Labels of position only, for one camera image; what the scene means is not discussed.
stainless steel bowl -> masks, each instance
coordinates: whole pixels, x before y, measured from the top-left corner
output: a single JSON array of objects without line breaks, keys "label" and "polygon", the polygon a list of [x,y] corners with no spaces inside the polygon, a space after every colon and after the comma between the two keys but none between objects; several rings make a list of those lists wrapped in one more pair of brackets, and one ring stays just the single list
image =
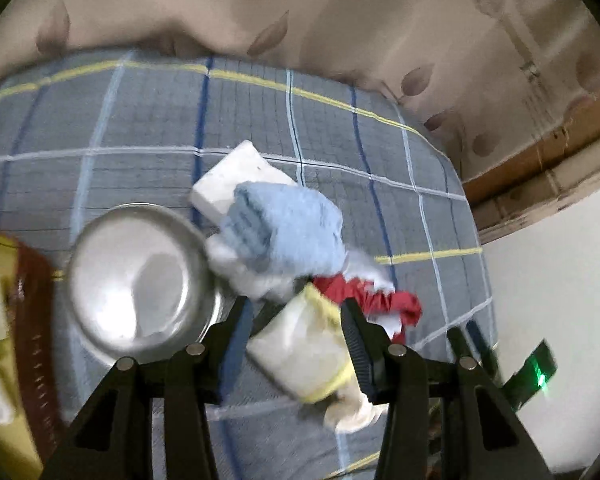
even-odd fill
[{"label": "stainless steel bowl", "polygon": [[169,358],[220,316],[203,235],[162,206],[125,204],[88,224],[65,281],[84,343],[107,365]]}]

blue stripe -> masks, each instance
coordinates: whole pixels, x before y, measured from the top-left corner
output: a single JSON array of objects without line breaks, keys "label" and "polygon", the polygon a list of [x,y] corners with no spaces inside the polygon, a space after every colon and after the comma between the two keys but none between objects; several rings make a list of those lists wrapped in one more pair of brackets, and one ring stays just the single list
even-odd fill
[{"label": "blue stripe", "polygon": [[[353,86],[350,86],[351,90],[351,106],[356,108],[356,89]],[[371,167],[369,166],[368,160],[366,160],[365,150],[362,147],[362,140],[360,139],[360,128],[358,127],[358,114],[353,112],[353,133],[356,136],[356,144],[358,145],[358,151],[360,152],[360,158],[362,159],[362,164],[365,167],[365,171],[368,174],[371,173]],[[384,240],[384,248],[386,249],[387,255],[391,258],[394,256],[391,250],[391,244],[389,243],[389,234],[386,230],[386,225],[384,224],[384,217],[382,216],[382,209],[380,208],[380,201],[378,200],[378,195],[376,194],[376,186],[374,186],[374,181],[369,180],[369,191],[371,191],[371,197],[374,200],[374,205],[376,206],[376,213],[378,214],[378,220],[380,222],[380,230],[382,231],[382,240]],[[394,282],[394,286],[398,288],[398,277],[395,273],[395,266],[393,263],[390,265],[391,279]]]},{"label": "blue stripe", "polygon": [[[50,88],[50,86],[43,86],[40,90],[38,90],[38,93],[34,97],[33,103],[31,104],[29,111],[27,112],[27,115],[24,117],[24,120],[22,121],[22,124],[20,125],[18,135],[16,136],[16,138],[13,141],[13,144],[11,145],[11,150],[9,152],[9,155],[16,155],[20,151],[20,145],[22,144],[22,141],[24,140],[25,136],[27,135],[27,132],[29,131],[29,128],[31,126],[31,120],[33,119],[33,115],[36,112],[36,110],[38,109],[38,106],[40,105],[40,101],[42,101],[42,98],[44,97],[46,92],[49,90],[49,88]],[[9,185],[9,170],[10,169],[11,169],[11,163],[10,163],[10,161],[6,161],[4,163],[4,166],[2,167],[2,178],[0,180],[0,217],[2,215],[2,209],[4,208],[4,197],[7,193],[7,187]]]},{"label": "blue stripe", "polygon": [[242,474],[242,468],[238,462],[238,453],[235,449],[234,440],[229,434],[228,423],[226,420],[219,420],[218,424],[220,425],[220,433],[222,434],[222,442],[224,443],[224,452],[226,453],[226,457],[229,461],[231,471],[234,474],[234,479],[242,480],[244,475]]},{"label": "blue stripe", "polygon": [[[214,57],[209,56],[206,59],[206,74],[202,80],[202,88],[200,89],[200,102],[198,103],[198,120],[196,122],[196,143],[197,149],[201,149],[205,144],[205,122],[206,108],[209,102],[209,71],[213,68]],[[196,155],[193,160],[193,172],[191,174],[191,185],[193,186],[202,176],[202,157]],[[191,208],[191,221],[200,227],[200,211],[195,207]]]}]

white stripe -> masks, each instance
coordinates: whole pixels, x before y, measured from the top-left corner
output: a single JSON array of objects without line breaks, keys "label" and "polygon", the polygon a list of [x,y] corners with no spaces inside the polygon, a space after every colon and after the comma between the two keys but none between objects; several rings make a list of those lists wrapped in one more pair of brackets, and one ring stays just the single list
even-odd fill
[{"label": "white stripe", "polygon": [[226,420],[228,418],[244,418],[246,416],[264,415],[285,408],[299,406],[296,400],[281,399],[261,400],[241,406],[207,406],[206,419],[209,421]]},{"label": "white stripe", "polygon": [[[478,231],[473,223],[474,228],[474,239],[475,239],[475,247],[480,247],[480,239],[478,238]],[[478,256],[480,258],[480,270],[482,271],[482,284],[484,285],[484,295],[487,298],[491,297],[491,290],[489,287],[489,282],[487,280],[487,271],[486,266],[484,265],[484,252],[481,252]],[[493,311],[493,305],[489,309],[489,345],[493,346],[496,344],[496,334],[498,331],[496,330],[496,317]]]},{"label": "white stripe", "polygon": [[475,357],[475,359],[482,364],[482,359],[480,357],[480,352],[478,351],[476,345],[474,344],[474,340],[469,334],[469,331],[466,329],[466,325],[461,325],[460,332],[462,332],[462,336],[464,336],[464,340],[469,345],[469,350],[471,350],[471,354]]},{"label": "white stripe", "polygon": [[[409,170],[409,178],[411,179],[411,183],[415,186],[416,181],[413,176],[411,151],[409,149],[409,134],[407,133],[407,129],[404,127],[404,119],[402,118],[402,114],[400,113],[399,108],[395,103],[392,103],[392,105],[394,106],[395,112],[398,115],[398,120],[400,121],[400,129],[402,131],[402,142],[404,143],[404,154],[407,157],[407,168]],[[420,218],[422,219],[422,227],[424,228],[424,234],[427,237],[427,244],[429,245],[429,253],[431,254],[431,263],[433,264],[433,271],[436,274],[436,285],[438,286],[438,295],[440,296],[440,307],[442,307],[442,316],[445,318],[445,326],[448,326],[449,315],[446,311],[445,293],[442,291],[442,280],[440,279],[440,269],[438,268],[438,262],[433,256],[433,242],[431,240],[431,234],[429,233],[427,218],[424,213],[424,198],[422,196],[422,193],[420,193],[417,189],[416,193],[418,194],[418,205],[420,207]],[[446,341],[446,355],[450,360],[453,359],[453,354],[451,351],[451,345],[449,344],[449,341]]]},{"label": "white stripe", "polygon": [[458,324],[464,323],[465,321],[469,321],[474,316],[474,314],[476,314],[477,312],[480,312],[485,307],[488,307],[491,304],[491,301],[493,301],[493,298],[487,298],[486,301],[483,301],[481,304],[474,306],[469,312],[465,312],[464,314],[462,314],[462,316],[457,317],[451,323],[446,324],[442,328],[434,330],[429,335],[427,335],[426,337],[424,337],[423,339],[421,339],[420,341],[418,341],[417,343],[415,343],[412,346],[412,348],[415,351],[422,350],[422,348],[424,347],[424,345],[426,345],[427,343],[430,343],[435,338],[437,338],[437,337],[439,337],[439,336],[441,336],[443,334],[446,334],[446,332],[452,326],[456,326]]},{"label": "white stripe", "polygon": [[[347,434],[335,432],[336,435],[336,446],[338,447],[338,468],[343,470],[349,467],[351,464],[351,457],[349,455],[349,446],[347,444]],[[350,478],[350,476],[344,475],[342,478]]]},{"label": "white stripe", "polygon": [[[296,130],[296,118],[294,117],[294,102],[293,102],[293,92],[292,89],[294,87],[294,73],[293,71],[287,69],[286,70],[286,120],[289,124],[289,135],[291,135],[291,143],[294,146],[294,153],[296,154],[296,159],[298,161],[302,160],[302,149],[300,148],[300,144],[298,143],[298,138],[296,135],[298,131]],[[296,182],[299,186],[304,186],[304,175],[302,175],[302,164],[298,164],[296,166]]]},{"label": "white stripe", "polygon": [[[20,160],[47,160],[51,158],[65,158],[69,156],[87,156],[87,155],[123,155],[128,154],[151,154],[151,155],[168,155],[168,154],[193,154],[199,156],[225,156],[231,151],[230,148],[196,148],[195,146],[99,146],[97,148],[74,148],[70,150],[48,150],[43,152],[17,153],[16,155],[0,155],[0,164],[4,162],[17,162]],[[285,155],[273,155],[271,153],[260,154],[265,160],[279,164],[289,164],[298,166],[300,161],[297,158]],[[455,193],[447,193],[437,189],[429,189],[427,187],[412,186],[396,180],[391,180],[384,176],[369,174],[366,171],[356,170],[341,164],[333,164],[331,162],[323,162],[321,160],[311,160],[304,158],[302,160],[304,166],[311,168],[321,168],[324,170],[342,171],[361,178],[366,178],[385,184],[390,187],[416,191],[434,196],[441,196],[451,200],[459,200],[466,202],[464,195]]]},{"label": "white stripe", "polygon": [[[122,79],[122,73],[124,72],[124,62],[131,57],[133,51],[130,50],[126,53],[126,55],[120,59],[118,66],[114,70],[111,81],[109,83],[109,87],[107,88],[107,93],[105,94],[104,100],[102,102],[102,108],[100,109],[100,115],[98,117],[98,121],[96,123],[96,127],[93,130],[91,135],[91,140],[89,142],[89,152],[85,153],[82,156],[82,161],[80,164],[80,176],[78,178],[78,186],[75,190],[74,195],[74,204],[72,206],[71,211],[71,219],[70,219],[70,230],[69,230],[69,240],[71,244],[75,242],[75,239],[78,237],[82,229],[82,224],[84,222],[83,219],[83,208],[84,202],[87,197],[87,193],[89,190],[89,184],[91,181],[91,173],[93,171],[93,153],[91,153],[95,148],[100,146],[102,142],[102,137],[104,135],[105,130],[107,129],[107,123],[109,123],[109,117],[111,115],[111,110],[113,108],[113,103],[115,102],[116,93],[118,92],[118,87],[120,86],[120,80]],[[90,377],[87,374],[86,363],[84,361],[84,356],[82,355],[83,348],[80,344],[80,336],[78,334],[78,330],[75,327],[74,323],[69,323],[70,327],[70,338],[69,338],[69,352],[72,355],[72,363],[77,367],[76,376],[83,383],[87,384],[87,390],[91,391],[92,384],[90,381]],[[81,404],[84,404],[87,401],[88,393],[84,391],[83,388],[78,389],[78,397]]]},{"label": "white stripe", "polygon": [[78,234],[82,230],[82,224],[84,223],[82,213],[84,203],[87,198],[87,193],[89,191],[91,173],[93,173],[93,150],[95,148],[99,148],[100,144],[102,143],[102,137],[104,136],[104,133],[107,129],[107,125],[109,124],[111,111],[113,110],[113,105],[116,101],[116,94],[118,93],[120,80],[122,79],[122,75],[125,71],[124,63],[132,57],[133,53],[134,51],[130,50],[123,56],[122,59],[120,59],[120,61],[118,62],[118,66],[116,67],[111,76],[111,81],[109,82],[107,93],[105,94],[104,100],[102,102],[102,108],[100,109],[98,121],[96,122],[96,126],[93,129],[93,133],[91,134],[91,140],[89,142],[90,152],[83,155],[82,157],[82,161],[80,164],[80,177],[78,177],[78,186],[75,190],[74,196],[74,206],[71,211],[69,238],[72,244],[78,237]]}]

blue towel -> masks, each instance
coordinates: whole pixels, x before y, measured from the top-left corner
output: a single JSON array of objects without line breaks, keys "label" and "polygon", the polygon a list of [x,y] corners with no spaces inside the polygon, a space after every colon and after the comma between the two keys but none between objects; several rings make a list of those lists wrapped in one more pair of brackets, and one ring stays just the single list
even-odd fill
[{"label": "blue towel", "polygon": [[256,272],[333,276],[344,264],[342,213],[320,192],[245,182],[222,219],[226,243]]}]

blue plaid fabric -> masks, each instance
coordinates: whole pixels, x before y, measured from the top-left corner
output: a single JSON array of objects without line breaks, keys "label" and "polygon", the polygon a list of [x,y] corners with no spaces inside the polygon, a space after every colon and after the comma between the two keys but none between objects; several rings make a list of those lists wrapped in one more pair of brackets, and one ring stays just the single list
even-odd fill
[{"label": "blue plaid fabric", "polygon": [[[397,288],[420,298],[410,346],[448,360],[446,329],[471,318],[494,344],[482,250],[449,160],[382,96],[289,70],[103,51],[8,78],[0,86],[0,231],[60,268],[83,226],[120,203],[167,206],[204,229],[190,187],[245,139],[334,202],[345,243],[387,264]],[[106,370],[82,348],[62,295],[55,301],[56,377],[69,421]],[[156,478],[164,477],[160,412],[156,401]],[[208,408],[221,478],[317,479],[379,450],[384,421],[335,435],[323,412],[245,362],[228,403]]]}]

